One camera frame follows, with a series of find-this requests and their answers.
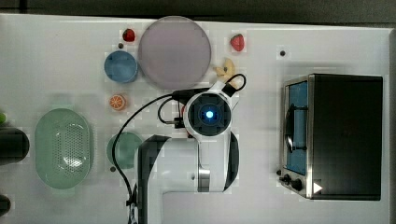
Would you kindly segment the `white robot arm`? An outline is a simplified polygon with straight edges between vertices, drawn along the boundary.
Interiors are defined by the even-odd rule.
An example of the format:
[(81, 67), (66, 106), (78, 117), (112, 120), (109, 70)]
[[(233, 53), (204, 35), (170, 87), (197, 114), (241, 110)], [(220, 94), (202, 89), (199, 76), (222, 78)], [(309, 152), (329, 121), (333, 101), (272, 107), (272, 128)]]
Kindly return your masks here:
[(163, 223), (168, 192), (223, 192), (237, 177), (238, 140), (232, 132), (237, 89), (218, 81), (210, 88), (174, 91), (185, 106), (188, 138), (152, 135), (135, 155), (137, 223)]

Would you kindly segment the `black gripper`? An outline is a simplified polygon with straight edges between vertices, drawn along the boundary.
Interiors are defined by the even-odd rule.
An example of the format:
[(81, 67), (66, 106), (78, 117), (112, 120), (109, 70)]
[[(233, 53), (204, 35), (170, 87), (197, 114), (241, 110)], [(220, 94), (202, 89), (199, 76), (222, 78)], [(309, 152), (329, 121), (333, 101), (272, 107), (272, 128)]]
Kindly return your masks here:
[(173, 120), (173, 125), (176, 129), (184, 128), (184, 121), (181, 112), (181, 105), (186, 105), (187, 102), (196, 94), (208, 91), (208, 88), (190, 89), (174, 91), (172, 93), (172, 99), (177, 101), (178, 116)]

